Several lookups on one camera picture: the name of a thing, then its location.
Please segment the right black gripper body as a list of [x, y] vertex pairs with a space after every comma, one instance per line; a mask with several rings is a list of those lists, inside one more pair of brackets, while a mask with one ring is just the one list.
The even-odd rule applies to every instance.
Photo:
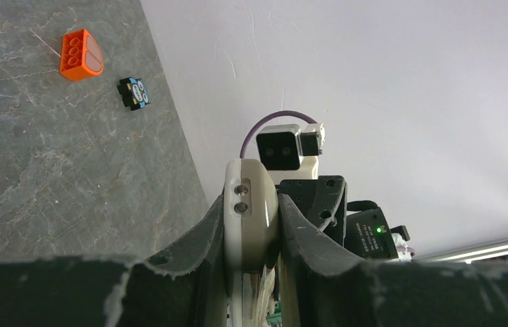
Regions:
[[347, 182], [340, 175], [281, 181], [277, 191], [287, 194], [304, 217], [334, 242], [346, 237]]

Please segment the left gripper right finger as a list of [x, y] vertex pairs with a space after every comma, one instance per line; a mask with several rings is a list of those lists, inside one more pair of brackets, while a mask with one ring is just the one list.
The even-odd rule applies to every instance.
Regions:
[[284, 326], [366, 326], [365, 260], [316, 228], [279, 195], [279, 289]]

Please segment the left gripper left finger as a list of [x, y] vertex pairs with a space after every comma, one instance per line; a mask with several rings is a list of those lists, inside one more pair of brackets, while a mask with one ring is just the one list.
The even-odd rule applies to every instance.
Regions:
[[158, 326], [226, 325], [223, 205], [219, 196], [197, 225], [147, 259]]

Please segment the beige remote control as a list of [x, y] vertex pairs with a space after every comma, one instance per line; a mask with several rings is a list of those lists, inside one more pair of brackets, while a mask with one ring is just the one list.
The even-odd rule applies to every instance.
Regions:
[[223, 190], [224, 255], [233, 326], [263, 326], [279, 254], [278, 200], [256, 159], [227, 164]]

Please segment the blue owl toy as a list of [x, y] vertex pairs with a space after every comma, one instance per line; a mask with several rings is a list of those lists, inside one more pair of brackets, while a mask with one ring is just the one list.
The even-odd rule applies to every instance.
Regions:
[[135, 111], [143, 109], [151, 103], [150, 96], [142, 78], [124, 78], [117, 85], [124, 107]]

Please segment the orange semicircular piece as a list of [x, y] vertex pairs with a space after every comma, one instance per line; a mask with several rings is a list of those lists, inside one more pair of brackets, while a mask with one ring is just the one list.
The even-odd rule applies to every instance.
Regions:
[[62, 38], [59, 73], [72, 82], [99, 76], [104, 71], [104, 57], [94, 37], [80, 29]]

